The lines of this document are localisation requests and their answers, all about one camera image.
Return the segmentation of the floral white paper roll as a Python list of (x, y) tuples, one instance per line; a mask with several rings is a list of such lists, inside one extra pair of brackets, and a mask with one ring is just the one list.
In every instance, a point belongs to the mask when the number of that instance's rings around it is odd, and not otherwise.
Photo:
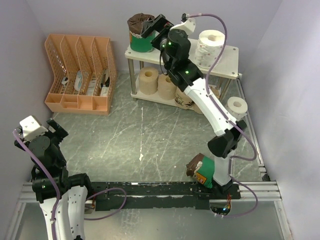
[(248, 104), (247, 102), (241, 98), (232, 96), (227, 100), (225, 105), (228, 112), (236, 118), (237, 121), (240, 121), (247, 115)]
[(194, 63), (210, 69), (219, 56), (225, 41), (225, 34), (218, 30), (204, 30), (199, 34), (194, 54)]

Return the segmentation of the beige unwrapped paper roll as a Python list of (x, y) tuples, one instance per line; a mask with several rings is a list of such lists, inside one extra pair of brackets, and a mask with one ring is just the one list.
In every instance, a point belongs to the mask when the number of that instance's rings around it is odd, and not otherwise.
[(157, 92), (163, 100), (173, 100), (176, 95), (177, 87), (172, 83), (169, 76), (161, 74), (158, 77)]
[(158, 90), (159, 72), (154, 67), (144, 67), (140, 70), (139, 89), (145, 95), (153, 95)]

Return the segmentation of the brown paper roll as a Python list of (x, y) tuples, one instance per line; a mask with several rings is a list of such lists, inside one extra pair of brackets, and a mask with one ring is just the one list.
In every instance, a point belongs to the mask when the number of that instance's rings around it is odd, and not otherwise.
[(194, 105), (192, 99), (182, 92), (178, 87), (176, 88), (174, 101), (175, 104), (182, 109), (190, 109)]
[[(211, 89), (211, 91), (213, 92), (213, 94), (216, 96), (216, 98), (219, 100), (220, 99), (220, 91), (218, 89), (216, 89), (215, 85), (209, 85), (209, 88)], [(200, 110), (200, 108), (198, 107), (198, 105), (196, 103), (193, 104), (192, 109), (198, 113), (203, 115), (203, 112)]]

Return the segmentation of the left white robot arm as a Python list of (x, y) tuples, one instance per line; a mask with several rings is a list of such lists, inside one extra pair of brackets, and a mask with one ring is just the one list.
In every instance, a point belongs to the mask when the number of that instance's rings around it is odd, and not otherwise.
[(14, 132), (14, 145), (27, 152), (33, 162), (32, 190), (42, 210), (50, 240), (84, 240), (86, 199), (94, 192), (86, 173), (69, 175), (60, 143), (68, 132), (54, 119), (48, 129), (30, 115)]

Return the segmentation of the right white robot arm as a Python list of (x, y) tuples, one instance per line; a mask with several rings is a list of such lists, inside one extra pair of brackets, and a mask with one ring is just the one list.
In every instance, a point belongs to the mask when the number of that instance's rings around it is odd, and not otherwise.
[(233, 184), (230, 158), (247, 125), (226, 110), (211, 91), (208, 78), (190, 59), (191, 42), (188, 36), (196, 27), (194, 16), (184, 13), (181, 21), (181, 24), (173, 25), (162, 14), (155, 19), (148, 18), (142, 24), (140, 35), (146, 38), (152, 32), (158, 32), (151, 44), (160, 51), (160, 59), (172, 83), (191, 98), (212, 126), (215, 137), (207, 143), (214, 155), (211, 176), (205, 177), (198, 171), (193, 175), (207, 188), (212, 188), (216, 198), (223, 199)]

